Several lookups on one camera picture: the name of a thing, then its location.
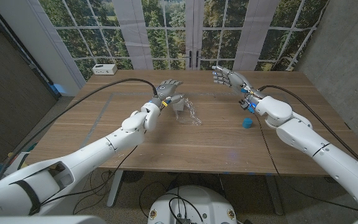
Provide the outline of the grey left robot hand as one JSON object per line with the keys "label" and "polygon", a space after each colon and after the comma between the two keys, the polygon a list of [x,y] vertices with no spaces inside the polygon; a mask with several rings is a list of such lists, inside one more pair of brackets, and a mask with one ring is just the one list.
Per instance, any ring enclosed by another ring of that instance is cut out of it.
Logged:
{"label": "grey left robot hand", "polygon": [[179,80],[169,79],[164,80],[157,88],[157,95],[150,100],[150,103],[161,107],[163,103],[172,104],[178,103],[183,97],[184,94],[176,92],[178,86],[183,82]]}

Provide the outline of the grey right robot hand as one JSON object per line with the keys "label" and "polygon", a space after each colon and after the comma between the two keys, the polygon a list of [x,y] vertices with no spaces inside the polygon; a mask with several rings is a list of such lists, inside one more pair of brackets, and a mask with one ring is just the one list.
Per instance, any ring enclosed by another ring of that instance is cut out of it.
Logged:
{"label": "grey right robot hand", "polygon": [[256,108],[260,100],[266,97],[261,91],[255,89],[248,79],[240,73],[219,65],[212,66],[212,69],[215,83],[229,86],[238,95],[243,96],[243,99],[239,100],[239,104],[244,110],[250,107]]}

